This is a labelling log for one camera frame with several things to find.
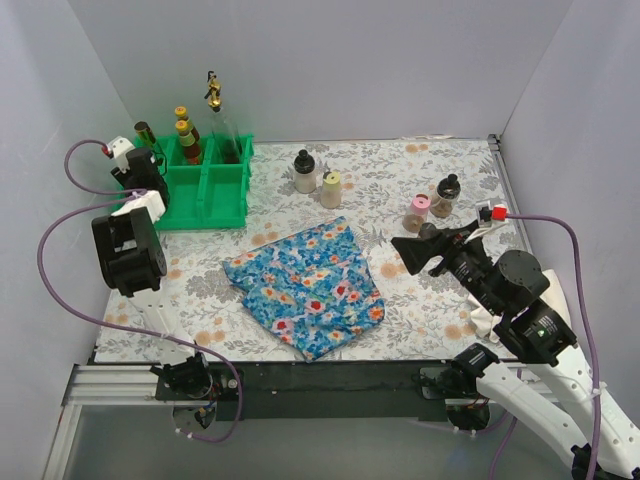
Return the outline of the yellow-label spice tube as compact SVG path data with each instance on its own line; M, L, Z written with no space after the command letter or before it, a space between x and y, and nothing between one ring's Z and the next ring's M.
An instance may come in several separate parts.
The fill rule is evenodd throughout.
M146 121L138 121L134 124L134 130L141 142L151 149L156 159L156 163L159 166L163 166L166 156L149 124Z

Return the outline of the red sauce bottle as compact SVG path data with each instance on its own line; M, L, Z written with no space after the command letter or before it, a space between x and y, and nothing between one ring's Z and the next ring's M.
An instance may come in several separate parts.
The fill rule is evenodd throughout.
M189 165L201 165L202 150L193 134L193 128L186 120L178 120L175 123L175 128L186 162Z
M195 127L192 119L189 116L188 113L188 109L185 106L177 106L174 109L174 114L176 116L176 118L178 120L184 121L187 123L188 127L189 127L189 131L193 134L194 139L199 142L200 141L200 134L197 130L197 128Z

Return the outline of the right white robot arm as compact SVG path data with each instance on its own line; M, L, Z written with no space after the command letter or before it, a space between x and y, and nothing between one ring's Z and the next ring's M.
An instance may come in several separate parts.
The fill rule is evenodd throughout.
M411 275L438 258L432 277L444 272L489 313L500 343L546 385L554 402L533 390L486 347L474 343L451 362L454 389L481 394L522 422L570 468L575 479L636 479L639 429L596 379L577 337L542 298L549 286L538 260L508 250L492 260L476 222L458 229L428 225L415 238L391 243Z

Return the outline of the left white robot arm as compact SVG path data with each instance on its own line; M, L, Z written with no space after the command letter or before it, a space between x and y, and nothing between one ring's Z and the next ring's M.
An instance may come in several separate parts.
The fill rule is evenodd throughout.
M139 312L146 330L157 333L159 367L151 372L173 392L193 400L211 398L214 381L203 354L191 346L163 290L166 257L155 223L168 205L168 187L148 147L111 146L112 175L125 190L143 189L113 213L95 218L91 229L103 278Z

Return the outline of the tall oil bottle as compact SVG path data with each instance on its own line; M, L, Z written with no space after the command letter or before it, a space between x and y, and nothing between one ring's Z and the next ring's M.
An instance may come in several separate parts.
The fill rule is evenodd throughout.
M207 72L207 92L212 95L214 91L220 90L220 84L217 75L213 70Z
M224 164L239 164L242 156L242 145L238 128L225 110L220 90L204 96L212 112L212 135L221 161Z

